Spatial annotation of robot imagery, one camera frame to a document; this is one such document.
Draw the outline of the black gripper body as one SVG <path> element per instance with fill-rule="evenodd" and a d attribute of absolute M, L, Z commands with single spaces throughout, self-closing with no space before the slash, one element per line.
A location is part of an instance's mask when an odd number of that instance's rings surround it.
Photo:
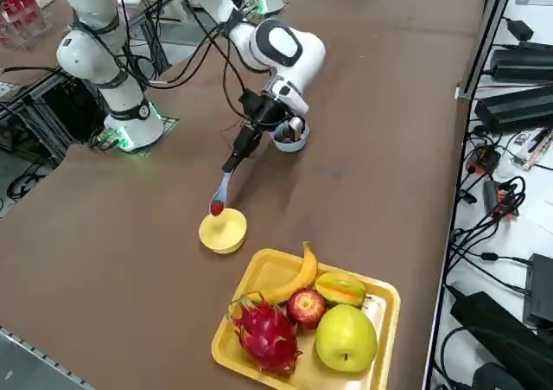
<path fill-rule="evenodd" d="M 289 118 L 288 108 L 267 94 L 245 89 L 238 101 L 243 106 L 245 123 L 259 133 L 273 132 Z"/>

